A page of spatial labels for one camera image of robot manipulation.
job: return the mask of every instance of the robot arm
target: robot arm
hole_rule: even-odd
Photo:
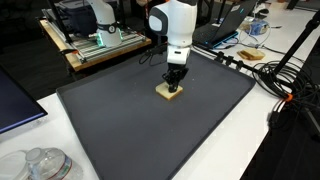
[[[112,47],[121,44],[120,30],[114,17],[112,7],[103,0],[87,0],[97,18],[98,45]]]
[[[156,34],[168,37],[168,71],[162,77],[171,93],[177,91],[179,82],[188,72],[186,63],[196,18],[197,0],[170,0],[150,11],[150,28]]]

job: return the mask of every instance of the computer monitor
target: computer monitor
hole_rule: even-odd
[[[47,112],[0,65],[0,134]]]

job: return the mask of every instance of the desk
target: desk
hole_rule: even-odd
[[[57,32],[48,24],[47,20],[40,20],[40,26],[41,28],[45,31],[46,34],[49,35],[49,37],[52,39],[52,41],[54,42],[54,44],[56,44],[56,46],[58,47],[59,51],[60,50],[64,50],[64,49],[69,49],[70,47],[68,47],[68,45],[60,38],[60,36],[57,34]],[[115,58],[117,56],[120,56],[122,54],[137,50],[139,48],[142,48],[144,46],[147,46],[151,44],[151,39],[146,38],[146,41],[144,42],[140,42],[138,44],[129,46],[127,48],[122,48],[119,49],[117,51],[114,51],[112,53],[109,53],[107,55],[104,55],[94,61],[88,61],[85,63],[81,63],[81,61],[79,60],[79,58],[74,55],[74,54],[66,54],[66,60],[67,63],[71,66],[71,68],[74,71],[80,71],[82,69],[91,67],[93,65],[102,63],[104,61],[107,61],[109,59]]]
[[[283,28],[274,30],[265,44],[270,48],[285,52],[302,32],[313,13],[302,10],[284,11],[275,9],[270,11],[271,14],[266,20],[271,23],[271,26],[282,25]],[[299,26],[296,24],[297,20],[301,22]],[[320,29],[315,30],[296,55],[305,59],[319,34]],[[235,52],[243,48],[243,46],[238,45],[225,51],[225,53],[240,59]],[[259,62],[268,62],[282,57],[282,55],[276,53],[264,52],[267,56]],[[245,61],[245,63],[254,65],[257,62]],[[256,85],[205,140],[174,179],[239,179],[268,132],[268,113],[276,102],[278,102],[277,98],[269,95]],[[48,111],[49,115],[40,121],[26,124],[0,135],[0,157],[21,149],[57,147],[82,166],[84,180],[98,179],[57,95],[53,94],[41,99],[39,103]]]

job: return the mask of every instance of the white table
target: white table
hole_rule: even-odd
[[[312,12],[302,10],[270,9],[266,20],[271,26],[283,27],[272,30],[270,38],[265,42],[266,46],[286,52],[312,16]],[[306,59],[319,34],[320,29],[315,30],[296,55]],[[265,35],[262,35],[258,39],[262,41],[264,37]],[[244,43],[250,41],[254,42],[248,37]],[[244,48],[238,45],[224,52],[239,60],[240,57],[235,52]],[[262,51],[267,56],[259,62],[282,57],[267,50]],[[257,63],[244,62],[249,65]],[[174,179],[239,179],[268,132],[268,113],[277,101],[277,98],[256,85],[206,139]],[[48,116],[0,135],[0,157],[17,150],[57,147],[82,166],[84,180],[98,179],[57,95],[50,95],[38,102],[48,112]]]

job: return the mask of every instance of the gray rubber mat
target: gray rubber mat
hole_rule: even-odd
[[[172,178],[255,84],[191,53],[184,91],[167,101],[155,92],[167,64],[140,65],[139,58],[57,90],[101,179]]]

